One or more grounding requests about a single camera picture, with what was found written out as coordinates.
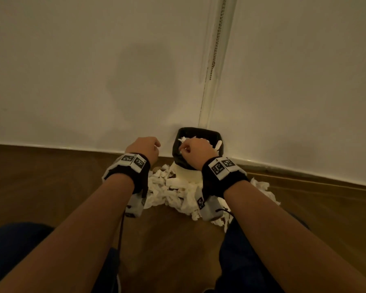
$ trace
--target wrist strap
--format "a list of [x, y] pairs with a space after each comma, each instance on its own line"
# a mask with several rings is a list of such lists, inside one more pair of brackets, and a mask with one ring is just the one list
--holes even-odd
[[150, 168], [151, 164], [144, 154], [125, 153], [106, 170], [102, 180], [106, 181], [113, 174], [125, 174], [133, 180], [133, 194], [142, 191], [142, 197], [146, 197], [148, 192], [148, 172]]
[[233, 184], [246, 180], [247, 173], [228, 157], [210, 158], [202, 167], [202, 195], [206, 201], [210, 195], [224, 198], [224, 192]]

